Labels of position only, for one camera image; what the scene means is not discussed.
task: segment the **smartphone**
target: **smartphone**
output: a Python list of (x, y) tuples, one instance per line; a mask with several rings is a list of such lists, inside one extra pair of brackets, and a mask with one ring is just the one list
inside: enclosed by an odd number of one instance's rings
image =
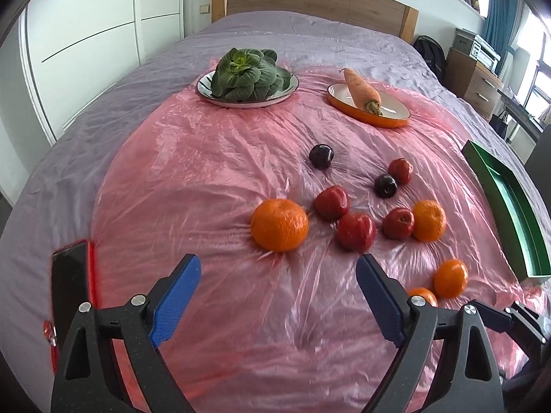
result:
[(78, 307), (96, 304), (93, 278), (93, 247), (81, 241), (56, 251), (52, 256), (52, 323), (57, 351), (61, 352)]

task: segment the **silver screw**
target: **silver screw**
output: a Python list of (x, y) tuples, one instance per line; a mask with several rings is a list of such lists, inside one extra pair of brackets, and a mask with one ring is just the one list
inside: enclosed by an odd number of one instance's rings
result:
[(419, 306), (419, 307), (426, 305), (425, 298), (420, 297), (419, 295), (415, 295), (412, 297), (412, 303), (415, 306)]
[(465, 309), (465, 312), (469, 315), (475, 315), (477, 313), (475, 306), (466, 305), (463, 309)]
[(92, 305), (85, 301), (84, 303), (82, 303), (79, 307), (78, 307), (78, 311), (79, 312), (82, 312), (82, 313), (85, 313), (85, 312), (90, 312), (90, 308), (92, 307)]
[(131, 303), (134, 306), (141, 306), (143, 303), (145, 303), (145, 296), (144, 295), (135, 295), (132, 297)]

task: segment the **orange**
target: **orange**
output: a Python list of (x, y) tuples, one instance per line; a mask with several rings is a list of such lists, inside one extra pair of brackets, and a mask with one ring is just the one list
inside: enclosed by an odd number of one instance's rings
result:
[(412, 209), (415, 225), (413, 236), (420, 242), (432, 242), (440, 239), (446, 230), (446, 214), (434, 200), (418, 202)]
[(467, 287), (469, 272), (459, 259), (444, 261), (433, 276), (434, 290), (441, 298), (455, 298)]
[(420, 297), (425, 298), (427, 303), (432, 304), (434, 307), (438, 307), (438, 301), (436, 300), (436, 295), (434, 295), (429, 289), (424, 287), (416, 287), (408, 290), (408, 295), (410, 297), (419, 295)]
[(274, 252), (294, 250), (308, 235), (308, 215), (295, 202), (268, 199), (254, 210), (251, 233), (262, 248)]

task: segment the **printer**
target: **printer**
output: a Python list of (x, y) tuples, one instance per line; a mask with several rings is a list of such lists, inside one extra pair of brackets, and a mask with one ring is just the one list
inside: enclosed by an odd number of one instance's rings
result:
[(453, 48), (478, 60), (478, 62), (495, 74), (495, 67), (498, 65), (501, 57), (480, 35), (456, 28)]

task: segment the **green tray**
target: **green tray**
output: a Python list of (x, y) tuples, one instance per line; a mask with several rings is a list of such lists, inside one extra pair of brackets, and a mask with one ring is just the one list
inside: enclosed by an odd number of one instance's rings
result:
[(501, 247), (522, 285), (542, 284), (551, 265), (542, 231), (522, 186), (511, 169), (472, 141), (463, 155), (484, 189), (498, 227)]

